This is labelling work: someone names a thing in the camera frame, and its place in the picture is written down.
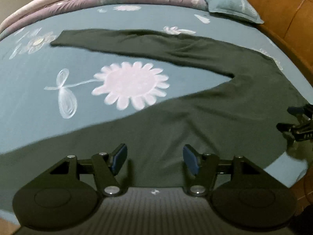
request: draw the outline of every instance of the round black disc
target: round black disc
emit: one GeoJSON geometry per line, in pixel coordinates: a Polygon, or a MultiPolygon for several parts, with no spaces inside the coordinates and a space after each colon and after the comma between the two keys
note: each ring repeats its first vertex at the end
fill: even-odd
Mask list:
{"type": "Polygon", "coordinates": [[[296,199],[286,188],[231,188],[231,182],[213,191],[211,205],[224,220],[243,229],[266,231],[285,225],[294,215],[296,199]]]}
{"type": "Polygon", "coordinates": [[[98,202],[96,191],[77,180],[71,188],[22,188],[14,196],[13,209],[21,225],[52,231],[83,222],[98,202]]]}

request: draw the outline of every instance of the bed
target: bed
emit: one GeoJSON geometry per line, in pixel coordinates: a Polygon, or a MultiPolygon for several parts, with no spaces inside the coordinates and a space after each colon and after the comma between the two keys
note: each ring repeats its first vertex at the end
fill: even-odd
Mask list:
{"type": "MultiPolygon", "coordinates": [[[[183,186],[181,149],[190,142],[199,152],[215,153],[223,159],[244,155],[287,187],[305,174],[310,154],[299,157],[286,152],[286,141],[278,131],[272,135],[247,130],[244,122],[237,131],[229,131],[225,125],[231,116],[215,113],[216,117],[230,120],[221,122],[224,129],[219,127],[211,135],[213,131],[192,127],[196,117],[185,115],[192,111],[176,110],[184,105],[181,99],[190,101],[203,91],[225,85],[231,81],[231,75],[158,59],[51,46],[62,31],[80,29],[147,29],[231,43],[262,54],[262,59],[273,58],[270,60],[275,61],[275,72],[286,77],[299,92],[299,98],[303,98],[294,103],[313,103],[312,70],[306,67],[309,62],[303,56],[286,48],[286,43],[273,37],[273,31],[267,30],[271,34],[266,36],[253,24],[210,14],[205,0],[58,0],[45,4],[15,22],[9,21],[0,35],[2,219],[18,225],[12,209],[14,194],[60,159],[67,155],[90,158],[95,153],[113,150],[121,141],[126,141],[132,151],[117,179],[127,180],[131,169],[134,178],[128,185],[133,187],[183,186]],[[144,70],[140,73],[143,78],[137,80],[135,72],[131,77],[126,68],[144,70]],[[122,98],[101,88],[104,78],[119,89],[117,92],[133,84],[128,93],[132,97],[122,98]],[[120,79],[123,83],[116,85],[120,79]],[[147,79],[154,80],[153,87],[147,79]],[[159,116],[169,110],[172,113],[168,119],[159,116]],[[154,115],[159,120],[148,122],[154,115]],[[140,127],[143,118],[146,127],[140,127]],[[188,122],[186,130],[177,130],[184,127],[180,121],[188,122]],[[156,133],[151,129],[153,123],[163,130],[156,133]],[[253,138],[259,133],[262,137],[253,138]],[[145,143],[157,144],[165,138],[167,142],[162,146],[166,148],[148,148],[152,143],[145,143]]],[[[91,184],[89,177],[81,179],[91,184]]]]}

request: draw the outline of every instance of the wooden floor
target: wooden floor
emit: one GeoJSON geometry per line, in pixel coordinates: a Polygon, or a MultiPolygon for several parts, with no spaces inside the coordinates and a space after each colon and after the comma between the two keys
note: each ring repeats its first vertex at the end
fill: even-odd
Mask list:
{"type": "Polygon", "coordinates": [[[11,235],[19,228],[19,225],[12,224],[0,219],[0,235],[11,235]]]}

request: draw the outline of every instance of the flower stem print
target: flower stem print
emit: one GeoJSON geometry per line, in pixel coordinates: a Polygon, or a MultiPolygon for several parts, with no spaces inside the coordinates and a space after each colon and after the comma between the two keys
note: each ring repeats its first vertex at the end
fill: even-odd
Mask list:
{"type": "Polygon", "coordinates": [[[108,94],[104,100],[105,104],[112,105],[117,102],[116,108],[124,110],[131,101],[136,110],[142,110],[146,104],[155,104],[156,96],[165,97],[166,92],[160,89],[170,86],[166,83],[168,76],[159,74],[163,69],[152,67],[151,63],[142,66],[141,62],[122,62],[121,67],[114,63],[109,67],[104,66],[100,73],[94,75],[94,79],[72,85],[64,85],[69,70],[63,69],[57,75],[57,86],[47,86],[44,90],[58,90],[60,114],[65,119],[71,118],[77,110],[77,99],[69,88],[95,81],[103,82],[103,85],[95,88],[92,95],[108,94]]]}

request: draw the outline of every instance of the wooden bed frame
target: wooden bed frame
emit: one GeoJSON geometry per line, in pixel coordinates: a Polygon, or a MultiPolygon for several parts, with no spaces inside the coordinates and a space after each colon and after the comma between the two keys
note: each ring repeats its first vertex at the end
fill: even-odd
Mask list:
{"type": "MultiPolygon", "coordinates": [[[[313,0],[248,1],[265,21],[256,27],[285,52],[313,86],[313,0]]],[[[292,190],[298,198],[299,214],[309,205],[303,179],[292,190]]],[[[12,234],[18,228],[18,225],[0,219],[0,235],[12,234]]]]}

